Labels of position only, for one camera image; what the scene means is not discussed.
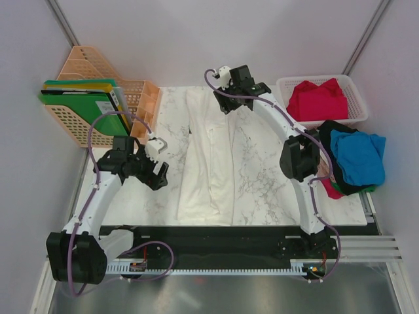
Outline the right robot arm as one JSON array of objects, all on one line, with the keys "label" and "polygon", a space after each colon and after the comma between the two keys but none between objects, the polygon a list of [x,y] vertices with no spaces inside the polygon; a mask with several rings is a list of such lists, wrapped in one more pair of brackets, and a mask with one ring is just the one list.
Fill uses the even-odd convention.
[{"label": "right robot arm", "polygon": [[320,254],[327,258],[340,256],[341,242],[336,228],[322,218],[318,205],[318,166],[326,150],[319,134],[297,122],[279,104],[271,89],[257,83],[246,65],[231,69],[227,66],[206,70],[205,77],[218,80],[213,87],[220,110],[228,114],[241,106],[262,118],[283,143],[280,169],[290,179],[300,213],[300,250],[305,258]]}]

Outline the white t shirt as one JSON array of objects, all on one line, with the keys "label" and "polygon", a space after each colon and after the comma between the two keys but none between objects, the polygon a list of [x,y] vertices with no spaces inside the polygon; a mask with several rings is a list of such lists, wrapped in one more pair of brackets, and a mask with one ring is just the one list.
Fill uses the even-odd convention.
[{"label": "white t shirt", "polygon": [[213,93],[203,88],[188,90],[186,105],[190,134],[177,219],[187,226],[230,226],[237,113],[222,113]]}]

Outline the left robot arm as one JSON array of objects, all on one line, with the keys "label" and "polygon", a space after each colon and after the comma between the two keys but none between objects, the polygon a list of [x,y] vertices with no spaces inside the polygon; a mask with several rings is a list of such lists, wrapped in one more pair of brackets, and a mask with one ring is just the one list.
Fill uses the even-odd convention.
[{"label": "left robot arm", "polygon": [[143,240],[131,231],[113,230],[101,238],[100,228],[126,179],[136,178],[153,191],[167,186],[169,165],[158,161],[167,146],[160,137],[152,137],[144,145],[130,136],[114,137],[111,149],[95,161],[96,176],[80,213],[61,232],[47,237],[54,280],[97,285],[105,277],[108,264],[122,253],[137,257],[143,252]]}]

